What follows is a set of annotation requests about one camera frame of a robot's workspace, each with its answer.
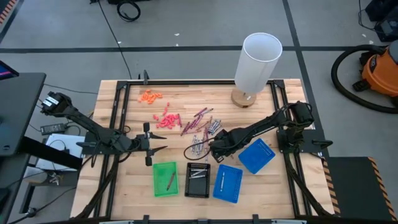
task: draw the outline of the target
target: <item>orange shop vacuum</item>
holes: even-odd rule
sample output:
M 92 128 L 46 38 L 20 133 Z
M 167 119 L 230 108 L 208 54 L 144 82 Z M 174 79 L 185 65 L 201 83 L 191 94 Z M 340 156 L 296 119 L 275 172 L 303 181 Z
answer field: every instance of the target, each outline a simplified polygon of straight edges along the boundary
M 386 107 L 366 101 L 348 91 L 340 83 L 337 70 L 340 63 L 349 55 L 366 51 L 361 54 L 359 62 L 363 66 L 362 80 L 353 84 L 355 91 L 374 90 L 391 97 L 395 107 Z M 331 80 L 336 89 L 351 101 L 371 110 L 383 113 L 398 113 L 398 40 L 387 47 L 375 45 L 359 45 L 343 52 L 331 68 Z

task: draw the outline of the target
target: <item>perforated tray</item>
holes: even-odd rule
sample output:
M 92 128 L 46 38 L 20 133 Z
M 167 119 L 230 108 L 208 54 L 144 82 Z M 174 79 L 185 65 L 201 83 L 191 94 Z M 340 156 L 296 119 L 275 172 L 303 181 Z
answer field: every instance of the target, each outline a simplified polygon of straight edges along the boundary
M 214 184 L 213 197 L 225 200 L 227 202 L 237 203 L 239 199 L 239 191 L 241 190 L 243 170 L 226 165 L 218 167 L 217 178 Z
M 238 157 L 252 174 L 257 174 L 259 170 L 275 157 L 275 153 L 262 139 L 257 139 L 240 153 Z

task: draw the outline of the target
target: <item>black plastic tray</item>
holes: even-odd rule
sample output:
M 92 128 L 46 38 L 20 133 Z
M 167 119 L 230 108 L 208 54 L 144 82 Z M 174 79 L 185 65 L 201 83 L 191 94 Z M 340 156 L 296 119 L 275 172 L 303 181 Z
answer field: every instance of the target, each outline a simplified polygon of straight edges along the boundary
M 189 179 L 196 171 L 191 169 L 207 169 L 199 175 L 206 175 L 203 178 Z M 189 162 L 187 164 L 187 176 L 185 177 L 185 196 L 195 198 L 209 198 L 210 194 L 210 164 Z

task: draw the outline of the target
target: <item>green plastic tray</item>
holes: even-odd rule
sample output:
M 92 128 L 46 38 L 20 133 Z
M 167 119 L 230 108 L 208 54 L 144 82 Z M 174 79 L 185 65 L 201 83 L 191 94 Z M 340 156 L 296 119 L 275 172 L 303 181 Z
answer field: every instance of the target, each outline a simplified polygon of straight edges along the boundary
M 163 162 L 153 165 L 155 197 L 178 195 L 178 172 L 176 162 Z M 174 174 L 172 184 L 167 190 L 170 179 Z

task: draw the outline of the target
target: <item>white cylindrical lampshade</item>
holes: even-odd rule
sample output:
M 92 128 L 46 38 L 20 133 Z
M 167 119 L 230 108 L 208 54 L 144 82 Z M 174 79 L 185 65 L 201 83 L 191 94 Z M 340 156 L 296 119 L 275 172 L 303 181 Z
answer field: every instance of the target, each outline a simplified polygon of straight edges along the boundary
M 255 33 L 245 38 L 235 73 L 235 84 L 245 93 L 259 93 L 267 84 L 282 44 L 273 35 Z

